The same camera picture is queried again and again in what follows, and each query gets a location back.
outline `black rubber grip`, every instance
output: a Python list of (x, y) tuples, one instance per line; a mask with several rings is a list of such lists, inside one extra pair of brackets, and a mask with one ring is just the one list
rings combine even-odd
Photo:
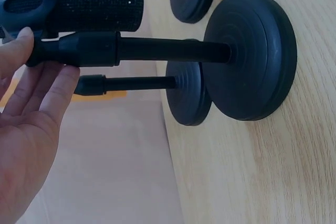
[(49, 0), (0, 0), (0, 22), (10, 33), (30, 26), (33, 30), (43, 28), (51, 34), (136, 31), (141, 25), (144, 0), (55, 1), (54, 5)]
[(46, 20), (51, 33), (63, 31), (136, 31), (144, 0), (57, 0)]

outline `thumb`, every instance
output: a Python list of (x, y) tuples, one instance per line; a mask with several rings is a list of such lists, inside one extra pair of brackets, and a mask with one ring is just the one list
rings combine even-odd
[(0, 47), (0, 78), (10, 77), (27, 62), (34, 48), (34, 34), (29, 27), (20, 31), (16, 40)]

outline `black plastic tube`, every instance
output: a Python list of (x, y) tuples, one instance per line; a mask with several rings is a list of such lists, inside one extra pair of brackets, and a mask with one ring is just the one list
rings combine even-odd
[(228, 63), (227, 44), (197, 40), (118, 38), (120, 60), (169, 60)]
[(75, 94), (83, 96), (104, 95), (109, 91), (175, 89), (176, 78), (136, 77), (106, 78), (103, 75), (82, 76), (79, 78)]
[(107, 78), (106, 91), (174, 89), (175, 77)]

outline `human hand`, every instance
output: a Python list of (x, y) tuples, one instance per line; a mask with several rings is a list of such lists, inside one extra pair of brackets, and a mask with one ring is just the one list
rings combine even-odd
[[(33, 44), (33, 33), (25, 28), (0, 47), (0, 99)], [(78, 68), (55, 62), (26, 68), (0, 114), (0, 223), (15, 223), (45, 182), (78, 78)]]

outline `wooden table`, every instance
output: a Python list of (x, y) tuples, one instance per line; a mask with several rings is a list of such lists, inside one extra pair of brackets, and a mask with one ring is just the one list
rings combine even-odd
[[(221, 0), (195, 25), (169, 0), (145, 0), (156, 38), (203, 39)], [(336, 0), (276, 0), (289, 15), (298, 70), (283, 106), (259, 122), (237, 122), (213, 105), (184, 127), (163, 109), (186, 224), (336, 223)], [(158, 63), (164, 75), (165, 64)]]

